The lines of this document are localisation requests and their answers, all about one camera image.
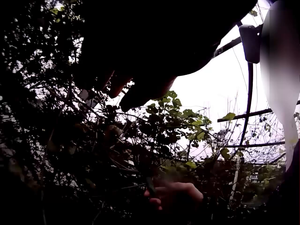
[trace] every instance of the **branch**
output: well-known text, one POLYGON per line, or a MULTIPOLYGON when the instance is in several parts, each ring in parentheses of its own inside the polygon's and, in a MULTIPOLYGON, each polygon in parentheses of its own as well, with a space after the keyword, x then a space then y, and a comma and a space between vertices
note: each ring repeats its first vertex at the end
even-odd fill
POLYGON ((251 148, 251 147, 264 147, 264 146, 284 145, 284 144, 285 144, 285 141, 265 143, 265 144, 253 144, 253 145, 226 145, 224 147, 225 148, 238 148, 238 147, 251 148))
POLYGON ((73 110, 78 111, 80 114, 82 114, 82 116, 83 116, 87 121, 89 121, 88 118, 85 116, 85 114, 82 113, 78 108, 76 108, 76 107, 73 105, 73 103, 72 103, 71 101, 67 101, 67 100, 63 99, 62 97, 58 96, 56 93, 54 93, 54 92, 53 92, 49 87, 47 87, 47 86, 44 86, 44 88, 46 88, 46 89, 50 92, 51 95, 53 95, 54 97, 56 97, 56 98, 59 99, 60 101, 64 102, 67 106, 71 107, 73 110))
MULTIPOLYGON (((266 113, 271 113, 273 112, 271 109, 264 109, 264 110, 260 110, 260 111, 256 111, 256 112, 251 112, 249 113, 249 117, 250 116, 258 116, 258 115, 261 115, 261 114, 266 114, 266 113)), ((246 118, 246 114, 242 114, 242 115, 236 115, 232 120, 235 120, 235 119, 243 119, 243 118, 246 118)), ((217 122, 224 122, 224 121, 228 121, 227 119, 218 119, 217 122)))
POLYGON ((188 157, 189 157, 190 150, 191 150, 191 143, 192 143, 192 141, 190 141, 190 143, 188 144, 188 149, 187 149, 187 162, 188 162, 188 157))
MULTIPOLYGON (((72 82, 73 82, 73 77, 70 79, 69 89, 68 89, 68 93, 67 93, 67 97, 66 97, 67 100, 69 98, 69 95, 70 95, 70 92, 71 92, 71 89, 72 89, 72 82)), ((48 139, 48 142, 47 142, 47 146, 46 146, 46 149, 45 149, 45 152, 44 152, 44 155, 43 155, 43 162, 41 164, 41 173, 40 173, 40 176, 41 176, 41 178, 40 178, 40 185, 41 185, 41 202, 42 202, 42 205, 43 205, 43 199, 44 199, 44 187, 43 187, 43 185, 44 185, 44 171, 45 171, 45 164, 46 164, 46 158, 47 158, 47 152, 48 152, 48 148, 49 148, 49 143, 50 143, 50 141, 52 139, 52 135, 54 133, 55 126, 58 123, 59 117, 62 114, 62 111, 63 111, 65 105, 66 105, 66 102, 64 101, 64 104, 62 105, 62 107, 61 107, 61 109, 59 111, 59 114, 57 116, 56 122, 55 122, 55 124, 53 126, 53 129, 51 131, 51 134, 49 136, 49 139, 48 139)), ((42 207, 43 207, 44 225, 46 225, 47 223, 46 223, 46 217, 45 217, 45 209, 44 209, 44 206, 42 206, 42 207)))
POLYGON ((101 214, 101 211, 102 211, 102 209, 103 209, 103 207, 104 207, 104 203, 105 203, 105 201, 102 202, 101 209, 100 209, 100 211, 97 213, 97 215, 95 216, 95 218, 93 219, 92 225, 94 225, 94 222, 96 221, 97 217, 101 214))

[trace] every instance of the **twig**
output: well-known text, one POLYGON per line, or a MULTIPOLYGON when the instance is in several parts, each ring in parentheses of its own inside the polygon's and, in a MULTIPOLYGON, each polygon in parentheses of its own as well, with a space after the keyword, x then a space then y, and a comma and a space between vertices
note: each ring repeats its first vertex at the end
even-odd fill
POLYGON ((100 211, 97 213, 97 215, 95 216, 95 218, 94 218, 94 220, 93 220, 93 222, 92 222, 92 225, 94 225, 94 222, 96 221, 96 219, 98 218, 98 216, 101 214, 101 211, 102 211, 102 209, 103 209, 103 207, 104 207, 104 203, 105 203, 105 201, 102 202, 101 209, 100 209, 100 211))
POLYGON ((188 149, 187 149, 187 162, 188 162, 188 157, 189 157, 190 150, 191 150, 191 143, 192 143, 192 140, 190 140, 190 143, 188 144, 188 149))
MULTIPOLYGON (((67 100, 69 98, 69 95, 70 95, 70 92, 71 92, 71 89, 72 89, 72 82, 73 82, 73 77, 71 78, 70 83, 69 83, 69 89, 68 89, 68 93, 67 93, 67 97, 66 97, 67 100)), ((43 162, 41 164, 41 173, 40 173, 40 176, 41 176, 41 178, 40 178, 40 186, 41 186, 41 201, 42 201, 42 205, 43 205, 43 200, 44 200, 44 187, 43 187, 43 185, 44 185, 44 171, 45 171, 45 164, 46 164, 46 157, 47 157, 47 152, 48 152, 48 148, 49 148, 49 143, 50 143, 50 141, 52 139, 52 135, 54 133, 55 126, 58 123, 59 117, 62 114, 62 111, 63 111, 65 105, 66 105, 66 102, 64 102, 64 104, 62 105, 62 107, 61 107, 61 109, 59 111, 59 114, 57 116, 56 122, 55 122, 55 124, 53 126, 53 129, 51 131, 51 134, 49 136, 49 139, 48 139, 48 142, 47 142, 47 146, 46 146, 46 149, 45 149, 45 152, 44 152, 44 155, 43 155, 43 162)), ((46 216, 45 216, 45 209, 44 209, 44 206, 42 206, 42 207, 43 207, 44 225, 46 225, 47 222, 46 222, 46 216)))
POLYGON ((92 153, 93 153, 93 151, 94 151, 94 148, 95 148, 95 145, 96 145, 96 143, 97 143, 97 139, 98 139, 98 125, 99 125, 99 118, 98 118, 98 120, 97 120, 97 127, 96 127, 96 140, 95 140, 95 142, 94 142, 94 145, 93 145, 93 148, 92 148, 92 153))

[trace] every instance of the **leaf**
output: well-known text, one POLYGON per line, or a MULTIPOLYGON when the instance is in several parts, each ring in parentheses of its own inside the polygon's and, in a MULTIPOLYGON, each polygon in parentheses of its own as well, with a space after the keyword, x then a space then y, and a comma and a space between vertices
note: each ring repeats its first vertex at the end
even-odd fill
POLYGON ((75 153, 76 150, 76 145, 71 145, 68 147, 68 152, 70 155, 73 155, 75 153))
POLYGON ((171 99, 170 98, 163 98, 163 103, 166 103, 166 102, 171 102, 171 99))
POLYGON ((194 140, 194 138, 195 138, 195 135, 194 134, 192 134, 191 136, 189 136, 187 139, 189 140, 189 141, 192 141, 192 140, 194 140))
POLYGON ((176 98, 177 94, 175 93, 175 91, 168 91, 168 96, 170 96, 171 98, 176 98))
POLYGON ((154 112, 151 109, 146 109, 146 112, 149 114, 154 114, 154 112))
POLYGON ((205 133, 201 132, 200 134, 198 134, 197 139, 199 140, 203 140, 205 133))
POLYGON ((228 154, 229 150, 227 148, 224 148, 221 150, 221 155, 224 159, 229 159, 230 155, 228 154))
POLYGON ((240 157, 244 156, 244 154, 243 154, 242 152, 240 152, 240 151, 238 151, 236 154, 237 154, 238 156, 240 156, 240 157))
POLYGON ((162 101, 160 101, 160 100, 159 100, 158 104, 159 104, 160 107, 164 106, 164 103, 162 101))
POLYGON ((202 125, 202 124, 203 124, 203 121, 201 119, 192 122, 192 125, 202 125))
POLYGON ((181 104, 181 102, 180 102, 180 100, 178 98, 177 99, 173 99, 172 103, 173 103, 174 106, 182 106, 182 104, 181 104))
POLYGON ((223 119, 226 119, 226 120, 233 120, 233 118, 235 117, 236 115, 234 114, 234 113, 232 113, 232 112, 229 112, 229 113, 227 113, 227 115, 226 116, 224 116, 223 117, 223 119))
POLYGON ((185 110, 183 110, 183 115, 191 116, 191 115, 194 115, 194 112, 191 109, 185 109, 185 110))
POLYGON ((256 16, 257 16, 257 11, 251 10, 251 11, 249 12, 249 14, 250 14, 250 15, 253 15, 254 17, 256 17, 256 16))
POLYGON ((90 185, 91 188, 96 188, 96 185, 90 179, 86 178, 85 181, 90 185))
POLYGON ((193 168, 193 169, 195 169, 197 167, 197 165, 193 162, 186 162, 185 164, 188 165, 189 167, 193 168))
POLYGON ((57 15, 58 14, 58 9, 57 8, 50 9, 50 12, 57 15))

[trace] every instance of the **finger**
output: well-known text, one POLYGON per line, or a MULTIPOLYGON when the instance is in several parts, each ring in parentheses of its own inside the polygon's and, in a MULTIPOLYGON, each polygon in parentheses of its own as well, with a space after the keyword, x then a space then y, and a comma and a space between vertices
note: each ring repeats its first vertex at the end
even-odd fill
POLYGON ((132 79, 132 76, 127 75, 126 73, 122 73, 120 71, 115 71, 114 75, 110 80, 110 91, 108 95, 111 98, 117 97, 124 86, 132 79))
POLYGON ((169 191, 167 187, 156 187, 155 190, 158 194, 164 194, 169 191))
POLYGON ((197 202, 202 202, 203 200, 203 194, 195 186, 188 189, 188 194, 197 202))
POLYGON ((144 192, 144 196, 145 197, 149 197, 150 196, 150 192, 148 191, 148 189, 144 192))
POLYGON ((112 66, 113 53, 111 47, 108 45, 96 46, 94 37, 92 35, 85 35, 81 45, 81 56, 79 59, 79 73, 83 77, 86 84, 85 89, 95 88, 96 91, 101 91, 110 80, 114 70, 112 66), (93 66, 94 61, 93 52, 101 52, 98 65, 93 66))
POLYGON ((158 198, 150 198, 150 199, 149 199, 149 202, 150 202, 151 204, 154 204, 154 205, 157 205, 157 206, 161 205, 161 200, 158 199, 158 198))
POLYGON ((160 80, 135 81, 120 102, 123 112, 146 104, 151 99, 164 96, 171 88, 176 77, 162 77, 160 80))

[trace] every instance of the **foliage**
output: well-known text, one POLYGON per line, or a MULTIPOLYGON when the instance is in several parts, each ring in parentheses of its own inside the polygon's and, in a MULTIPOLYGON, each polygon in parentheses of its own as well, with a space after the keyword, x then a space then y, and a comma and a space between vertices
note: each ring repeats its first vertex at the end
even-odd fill
MULTIPOLYGON (((133 109, 136 114, 107 103, 110 84, 103 91, 85 90, 88 97, 81 97, 81 7, 79 0, 59 7, 56 1, 6 7, 13 10, 4 23, 1 55, 3 204, 24 193, 14 201, 28 209, 13 213, 32 215, 28 220, 34 224, 41 224, 43 217, 48 224, 58 219, 139 222, 149 208, 143 197, 147 177, 167 177, 194 183, 205 196, 203 217, 208 220, 212 214, 238 218, 238 201, 229 201, 236 158, 224 148, 230 141, 228 129, 212 133, 209 118, 201 111, 182 110, 174 91, 145 111, 133 109), (180 146, 179 140, 188 145, 180 146), (209 147, 212 155, 196 161, 190 150, 198 147, 209 147)), ((241 170, 238 188, 249 171, 241 170)))

